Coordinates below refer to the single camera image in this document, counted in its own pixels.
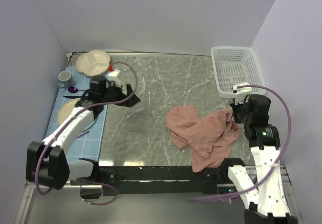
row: blue tile mat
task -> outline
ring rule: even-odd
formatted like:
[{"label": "blue tile mat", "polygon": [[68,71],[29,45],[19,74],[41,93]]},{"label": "blue tile mat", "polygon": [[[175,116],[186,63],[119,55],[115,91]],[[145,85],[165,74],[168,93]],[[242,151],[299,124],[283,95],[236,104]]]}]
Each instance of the blue tile mat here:
[{"label": "blue tile mat", "polygon": [[[69,66],[67,71],[72,73],[76,82],[76,87],[80,90],[88,89],[90,86],[90,77],[87,77],[76,70],[76,67]],[[71,99],[63,96],[80,96],[82,92],[70,93],[66,88],[60,88],[57,94],[56,102],[49,120],[46,137],[51,135],[58,127],[58,113],[61,107]],[[89,133],[77,139],[67,152],[68,161],[76,161],[79,158],[88,158],[92,160],[99,160],[102,136],[107,113],[107,106],[99,114],[96,123],[89,129]]]}]

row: pink cloth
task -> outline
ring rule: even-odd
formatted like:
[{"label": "pink cloth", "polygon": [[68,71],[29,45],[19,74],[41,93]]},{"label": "pink cloth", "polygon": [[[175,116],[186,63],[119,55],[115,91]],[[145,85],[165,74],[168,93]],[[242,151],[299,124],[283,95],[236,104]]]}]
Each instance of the pink cloth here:
[{"label": "pink cloth", "polygon": [[218,167],[230,156],[231,145],[240,133],[232,108],[210,113],[199,120],[194,105],[175,107],[167,113],[166,126],[175,146],[180,150],[190,147],[193,172]]}]

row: purple spoon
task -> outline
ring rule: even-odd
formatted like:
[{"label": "purple spoon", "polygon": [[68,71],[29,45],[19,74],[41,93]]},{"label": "purple spoon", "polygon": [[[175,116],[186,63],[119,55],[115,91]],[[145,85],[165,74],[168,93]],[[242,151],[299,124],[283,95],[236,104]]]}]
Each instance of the purple spoon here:
[{"label": "purple spoon", "polygon": [[83,92],[85,90],[79,90],[77,87],[68,87],[68,91],[71,93]]}]

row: table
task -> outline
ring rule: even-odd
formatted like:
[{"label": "table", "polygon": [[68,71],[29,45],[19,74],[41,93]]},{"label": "table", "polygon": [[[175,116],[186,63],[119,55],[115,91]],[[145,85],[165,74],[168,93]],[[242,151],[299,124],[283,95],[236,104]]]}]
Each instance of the table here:
[{"label": "table", "polygon": [[[83,53],[74,53],[69,66]],[[165,126],[167,112],[176,106],[193,104],[198,116],[225,107],[229,99],[218,96],[211,57],[150,53],[110,53],[113,62],[123,61],[137,72],[137,96],[132,108],[109,106],[99,157],[100,166],[191,165],[189,150],[178,150]],[[124,68],[124,82],[134,87],[134,77]],[[246,165],[254,160],[243,131],[233,144],[231,157]]]}]

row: white basket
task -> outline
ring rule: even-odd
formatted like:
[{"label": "white basket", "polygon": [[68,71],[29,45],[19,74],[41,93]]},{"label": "white basket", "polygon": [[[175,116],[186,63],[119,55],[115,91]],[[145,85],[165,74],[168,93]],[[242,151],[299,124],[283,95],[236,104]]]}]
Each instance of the white basket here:
[{"label": "white basket", "polygon": [[[221,98],[235,98],[232,87],[241,82],[265,86],[255,53],[246,47],[213,47],[211,49],[217,88]],[[253,88],[253,93],[265,94],[266,90]]]}]

